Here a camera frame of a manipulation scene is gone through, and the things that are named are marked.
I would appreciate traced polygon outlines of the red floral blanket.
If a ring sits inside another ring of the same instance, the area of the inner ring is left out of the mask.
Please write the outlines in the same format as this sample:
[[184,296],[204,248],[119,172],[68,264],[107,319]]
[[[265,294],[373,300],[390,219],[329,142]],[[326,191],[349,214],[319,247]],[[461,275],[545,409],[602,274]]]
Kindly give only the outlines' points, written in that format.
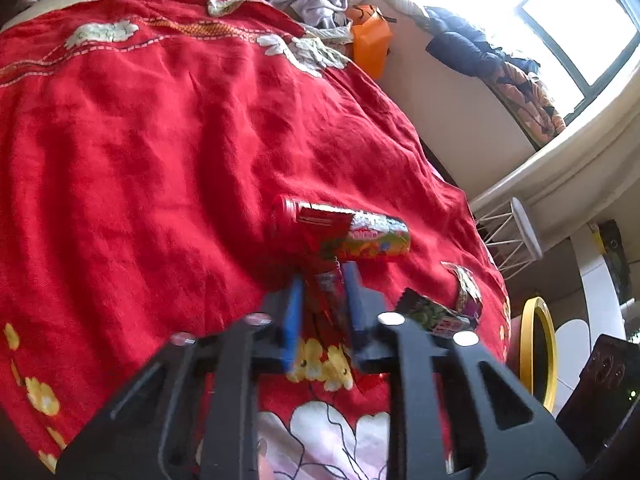
[[1,35],[1,406],[46,471],[174,333],[217,333],[310,257],[281,197],[389,214],[410,250],[363,283],[509,345],[506,285],[464,193],[360,68],[264,0],[93,0]]

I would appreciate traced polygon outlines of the white rounded drawer cabinet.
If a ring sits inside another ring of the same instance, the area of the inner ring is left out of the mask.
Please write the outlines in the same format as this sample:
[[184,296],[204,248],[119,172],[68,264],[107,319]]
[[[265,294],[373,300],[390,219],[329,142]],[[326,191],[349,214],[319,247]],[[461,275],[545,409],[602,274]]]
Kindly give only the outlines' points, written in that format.
[[574,318],[556,330],[555,340],[558,349],[558,372],[553,416],[559,414],[577,388],[580,372],[590,357],[589,326],[584,320]]

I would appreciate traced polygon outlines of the black green snack packet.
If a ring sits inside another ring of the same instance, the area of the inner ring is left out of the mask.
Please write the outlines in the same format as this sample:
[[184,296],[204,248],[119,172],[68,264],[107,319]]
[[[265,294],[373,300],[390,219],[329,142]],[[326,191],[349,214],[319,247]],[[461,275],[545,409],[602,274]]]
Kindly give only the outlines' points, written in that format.
[[411,318],[424,330],[437,336],[451,338],[454,334],[475,330],[477,319],[447,307],[407,287],[395,310]]

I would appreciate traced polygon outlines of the purple foil snack wrapper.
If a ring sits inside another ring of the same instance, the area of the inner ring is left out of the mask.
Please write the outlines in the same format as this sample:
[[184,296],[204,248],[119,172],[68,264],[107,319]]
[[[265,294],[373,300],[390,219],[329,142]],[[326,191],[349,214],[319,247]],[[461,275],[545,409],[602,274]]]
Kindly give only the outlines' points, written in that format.
[[473,273],[457,263],[442,261],[440,264],[458,281],[454,310],[478,322],[483,311],[483,299]]

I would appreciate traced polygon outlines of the dark navy jacket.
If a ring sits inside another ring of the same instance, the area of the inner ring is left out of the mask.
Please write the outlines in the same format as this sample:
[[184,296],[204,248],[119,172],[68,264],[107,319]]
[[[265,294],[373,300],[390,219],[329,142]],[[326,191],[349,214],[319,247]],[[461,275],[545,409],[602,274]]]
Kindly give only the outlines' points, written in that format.
[[426,30],[432,36],[425,51],[452,70],[469,77],[489,78],[503,63],[524,73],[538,73],[540,64],[531,58],[518,58],[494,47],[484,32],[464,18],[437,6],[424,8]]

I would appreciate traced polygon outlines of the cream window curtain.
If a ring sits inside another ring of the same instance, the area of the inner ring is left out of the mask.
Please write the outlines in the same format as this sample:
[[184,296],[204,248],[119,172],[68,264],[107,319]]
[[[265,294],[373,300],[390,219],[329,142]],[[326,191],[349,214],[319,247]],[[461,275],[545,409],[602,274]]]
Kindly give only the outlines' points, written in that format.
[[471,200],[479,216],[515,196],[544,249],[573,235],[639,180],[639,53],[555,139]]

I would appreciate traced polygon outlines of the orange floral quilt on sill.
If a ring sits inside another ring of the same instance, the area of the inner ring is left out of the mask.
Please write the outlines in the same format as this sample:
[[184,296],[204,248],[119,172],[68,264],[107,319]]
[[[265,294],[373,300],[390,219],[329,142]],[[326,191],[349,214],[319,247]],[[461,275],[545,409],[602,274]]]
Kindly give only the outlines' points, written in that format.
[[534,73],[503,62],[485,80],[488,88],[506,107],[536,150],[543,148],[566,128],[546,88]]

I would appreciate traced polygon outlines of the yellow rimmed black trash bin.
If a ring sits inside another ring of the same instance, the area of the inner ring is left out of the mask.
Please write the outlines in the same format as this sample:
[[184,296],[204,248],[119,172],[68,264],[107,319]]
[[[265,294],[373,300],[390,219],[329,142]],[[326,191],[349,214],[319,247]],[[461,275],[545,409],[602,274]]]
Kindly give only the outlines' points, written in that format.
[[518,336],[518,378],[552,412],[558,391],[558,348],[552,317],[541,297],[530,298],[524,304]]

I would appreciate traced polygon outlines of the orange paper bag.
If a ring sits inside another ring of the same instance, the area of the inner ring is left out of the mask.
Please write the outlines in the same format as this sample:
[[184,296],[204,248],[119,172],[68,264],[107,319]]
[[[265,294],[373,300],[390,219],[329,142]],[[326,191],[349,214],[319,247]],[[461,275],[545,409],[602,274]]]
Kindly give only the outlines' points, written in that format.
[[352,21],[352,60],[372,79],[380,79],[393,38],[390,23],[370,4],[350,6],[346,18]]

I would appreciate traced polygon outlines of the white desk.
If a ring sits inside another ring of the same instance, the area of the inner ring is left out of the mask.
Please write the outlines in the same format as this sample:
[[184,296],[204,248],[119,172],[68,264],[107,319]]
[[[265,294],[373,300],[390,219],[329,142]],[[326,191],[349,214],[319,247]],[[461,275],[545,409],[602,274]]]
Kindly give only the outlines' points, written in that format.
[[596,324],[624,325],[614,282],[596,233],[589,223],[571,237],[591,327]]

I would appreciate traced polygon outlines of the red candy tube wrapper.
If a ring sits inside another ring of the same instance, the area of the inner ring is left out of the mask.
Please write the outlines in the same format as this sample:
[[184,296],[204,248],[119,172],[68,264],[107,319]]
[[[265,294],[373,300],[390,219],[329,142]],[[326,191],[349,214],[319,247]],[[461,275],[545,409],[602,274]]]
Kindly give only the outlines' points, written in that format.
[[397,258],[408,254],[411,245],[405,222],[380,212],[281,196],[271,220],[279,246],[294,255],[340,261]]

